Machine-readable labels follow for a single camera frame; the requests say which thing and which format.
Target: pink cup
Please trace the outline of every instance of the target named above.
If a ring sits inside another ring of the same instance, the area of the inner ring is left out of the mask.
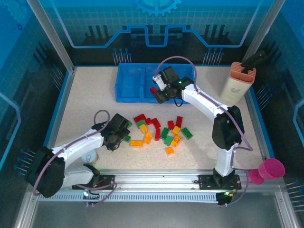
[[[274,180],[285,175],[284,165],[277,159],[266,159],[258,170],[249,171],[249,179],[254,184],[262,184],[264,179]]]

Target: white table surface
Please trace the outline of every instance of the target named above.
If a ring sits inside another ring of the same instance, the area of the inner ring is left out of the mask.
[[[176,117],[183,116],[182,127],[187,127],[194,135],[190,140],[183,139],[175,154],[168,157],[163,140],[152,140],[150,145],[142,148],[132,148],[122,142],[120,148],[114,152],[106,147],[98,148],[99,161],[95,165],[99,169],[124,170],[192,170],[213,169],[216,164],[217,146],[211,133],[212,123],[198,109],[190,104],[178,108],[175,104],[129,104],[115,101],[114,86],[118,67],[78,67],[68,97],[64,115],[57,135],[56,146],[65,144],[85,132],[93,125],[94,114],[100,109],[106,109],[111,117],[119,113],[132,121],[129,130],[132,139],[143,139],[143,134],[137,129],[133,118],[145,114],[147,118],[157,118],[161,129],[167,127],[167,121],[176,121]],[[219,93],[228,76],[229,67],[197,67],[198,86],[206,93],[219,99]],[[241,110],[245,136],[253,147],[252,152],[239,150],[236,153],[234,165],[243,169],[257,168],[261,162],[261,154],[251,123],[245,99],[242,98],[237,106]],[[100,114],[97,121],[105,121],[105,114]],[[155,133],[153,125],[149,131]]]

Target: red lego brick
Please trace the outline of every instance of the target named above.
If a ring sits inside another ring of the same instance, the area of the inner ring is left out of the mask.
[[[146,124],[147,124],[147,125],[152,124],[152,120],[151,120],[150,118],[147,118],[147,119],[146,119]]]
[[[168,121],[168,128],[170,130],[173,130],[173,128],[174,128],[174,122],[173,122],[173,120]]]
[[[160,128],[161,127],[160,122],[158,122],[158,120],[156,118],[152,119],[152,123],[154,124],[155,128]]]
[[[153,94],[155,94],[157,92],[157,89],[155,89],[154,87],[151,87],[150,88],[150,92],[153,93]]]
[[[177,119],[176,119],[175,126],[178,126],[179,128],[181,128],[181,123],[182,123],[182,117],[178,116]]]
[[[155,132],[155,141],[159,141],[161,137],[161,129],[160,128],[156,128],[156,132]]]
[[[141,120],[146,120],[146,117],[144,116],[144,114],[141,114],[137,117],[134,117],[134,121],[137,123],[137,122],[140,122]]]

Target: green lego brick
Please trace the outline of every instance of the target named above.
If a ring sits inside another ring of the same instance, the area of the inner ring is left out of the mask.
[[[129,120],[128,128],[130,128],[132,125],[133,125],[133,123]]]
[[[191,132],[186,128],[184,127],[182,130],[181,130],[182,134],[186,137],[186,139],[190,139],[192,138],[193,134],[191,134]]]
[[[127,135],[123,140],[128,143],[131,140],[131,136]]]
[[[139,127],[141,126],[141,125],[146,125],[146,122],[144,121],[144,120],[141,120],[141,121],[139,121],[139,122],[137,122],[136,123],[136,126],[137,126],[137,128],[139,129]]]
[[[173,137],[172,137],[172,136],[167,136],[167,138],[165,139],[165,144],[166,144],[167,146],[170,146],[172,140],[173,140]]]
[[[169,133],[169,128],[165,127],[161,133],[161,139],[165,140]]]

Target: orange lego brick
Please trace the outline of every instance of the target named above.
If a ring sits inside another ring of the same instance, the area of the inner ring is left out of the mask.
[[[177,147],[177,145],[181,142],[181,137],[178,135],[175,136],[175,138],[172,140],[171,145],[174,147]]]
[[[173,148],[172,147],[168,147],[166,149],[166,153],[167,153],[168,156],[172,156],[174,154]]]
[[[143,134],[146,134],[148,132],[148,128],[144,124],[140,125],[139,129],[142,131]]]
[[[178,126],[175,126],[172,130],[172,134],[174,135],[178,135],[178,133],[180,132],[181,128]]]
[[[145,144],[150,144],[153,134],[148,132],[143,140]]]
[[[143,141],[141,140],[131,140],[130,146],[132,147],[143,147]]]

